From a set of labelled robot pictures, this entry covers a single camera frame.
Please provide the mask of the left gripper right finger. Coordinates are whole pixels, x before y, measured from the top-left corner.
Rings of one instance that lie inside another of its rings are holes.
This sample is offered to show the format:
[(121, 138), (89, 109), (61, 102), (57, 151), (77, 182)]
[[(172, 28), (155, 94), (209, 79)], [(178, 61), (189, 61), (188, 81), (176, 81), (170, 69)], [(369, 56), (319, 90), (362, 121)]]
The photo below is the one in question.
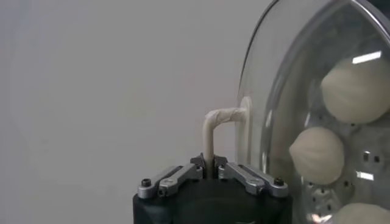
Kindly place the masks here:
[(234, 179), (251, 195), (268, 192), (276, 198), (288, 196), (288, 185), (281, 178), (274, 178), (251, 165), (230, 163), (225, 157), (215, 156), (214, 167), (219, 179)]

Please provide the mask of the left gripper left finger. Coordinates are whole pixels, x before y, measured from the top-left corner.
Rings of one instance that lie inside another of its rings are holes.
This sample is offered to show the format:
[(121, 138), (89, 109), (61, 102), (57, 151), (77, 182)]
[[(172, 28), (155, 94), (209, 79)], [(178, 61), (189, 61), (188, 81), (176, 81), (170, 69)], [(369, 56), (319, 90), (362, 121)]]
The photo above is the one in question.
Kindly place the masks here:
[(141, 199), (172, 196), (178, 193), (183, 183), (189, 180), (203, 179), (204, 170), (205, 161), (201, 153), (191, 158), (186, 165), (170, 166), (152, 178), (142, 179), (138, 185), (137, 196)]

